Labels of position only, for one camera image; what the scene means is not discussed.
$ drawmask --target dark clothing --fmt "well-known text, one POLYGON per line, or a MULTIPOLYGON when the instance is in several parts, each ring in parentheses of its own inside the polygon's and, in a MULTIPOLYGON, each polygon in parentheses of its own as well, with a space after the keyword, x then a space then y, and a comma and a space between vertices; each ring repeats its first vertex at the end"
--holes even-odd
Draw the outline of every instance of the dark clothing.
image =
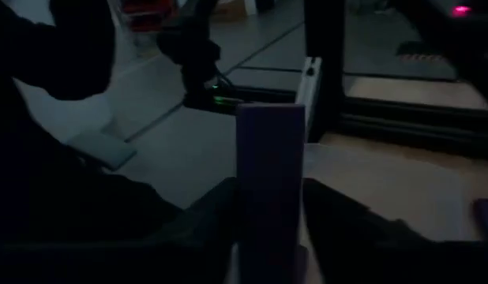
POLYGON ((13 77, 56 99, 85 99, 106 90, 114 61, 106 0, 52 0, 50 9, 55 26, 33 24, 0 1, 0 241, 105 238, 122 233, 113 222, 161 219, 137 212, 155 211, 141 206, 141 194, 166 204, 153 189, 89 172, 32 120, 13 77))

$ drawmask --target white surface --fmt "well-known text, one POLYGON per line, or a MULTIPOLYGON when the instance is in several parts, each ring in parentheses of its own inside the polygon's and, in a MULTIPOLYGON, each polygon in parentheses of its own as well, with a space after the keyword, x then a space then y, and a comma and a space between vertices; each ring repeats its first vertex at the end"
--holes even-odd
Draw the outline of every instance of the white surface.
POLYGON ((246 5, 246 13, 248 15, 254 15, 257 13, 257 0, 244 0, 246 5))
POLYGON ((137 155, 119 173, 186 208, 235 175, 235 117, 182 107, 131 144, 137 155))
POLYGON ((177 0, 179 7, 183 7, 188 0, 177 0))
POLYGON ((488 110, 488 102, 465 83, 358 77, 347 95, 436 107, 488 110))
MULTIPOLYGON (((14 0, 14 11, 35 22, 52 24, 48 0, 14 0)), ((111 122, 112 114, 104 95, 78 102, 58 101, 43 89, 20 83, 18 87, 42 127, 60 141, 67 141, 87 129, 101 129, 111 122)))
POLYGON ((463 188, 452 171, 413 159, 352 147, 306 146, 304 173, 369 206, 402 219, 435 241, 465 240, 463 188))
POLYGON ((321 83, 321 63, 323 59, 306 58, 304 68, 302 70, 302 80, 298 85, 297 96, 295 103, 302 104, 306 107, 306 136, 309 136, 310 126, 313 123, 313 109, 317 104, 317 96, 319 93, 321 83), (309 69, 313 70, 313 76, 307 75, 309 69))

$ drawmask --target gray tile floor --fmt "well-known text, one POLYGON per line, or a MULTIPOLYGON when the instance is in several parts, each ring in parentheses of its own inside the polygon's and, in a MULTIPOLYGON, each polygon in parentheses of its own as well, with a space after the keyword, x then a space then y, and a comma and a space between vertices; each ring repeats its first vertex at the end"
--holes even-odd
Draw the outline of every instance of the gray tile floor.
MULTIPOLYGON (((236 84, 296 90, 297 73, 239 66, 301 69, 305 58, 302 17, 302 0, 283 0, 273 11, 247 21, 213 24, 212 39, 222 47, 220 70, 229 72, 236 84)), ((448 65, 404 63, 395 57, 399 43, 414 39, 414 30, 398 15, 349 16, 346 71, 454 77, 448 65)), ((121 50, 124 58, 107 93, 115 114, 107 132, 127 138, 146 126, 147 131, 131 140, 139 154, 120 172, 154 185, 165 198, 185 207, 233 174, 234 118, 180 106, 184 91, 176 65, 161 54, 133 60, 126 47, 121 50)), ((347 89, 355 79, 345 80, 347 89)))
MULTIPOLYGON (((212 24, 211 37, 222 48, 220 70, 231 70, 302 21, 302 0, 282 0, 274 10, 246 21, 212 24)), ((114 121, 105 132, 121 139, 132 136, 138 154, 119 173, 147 182, 167 200, 187 207, 234 174, 235 118, 179 106, 184 95, 179 67, 161 54, 138 58, 126 34, 121 40, 106 92, 114 121)), ((294 75, 286 89, 296 89, 294 75)), ((254 82, 253 76, 244 70, 229 75, 244 84, 254 82)), ((264 87, 280 81, 270 85, 262 80, 264 87)))

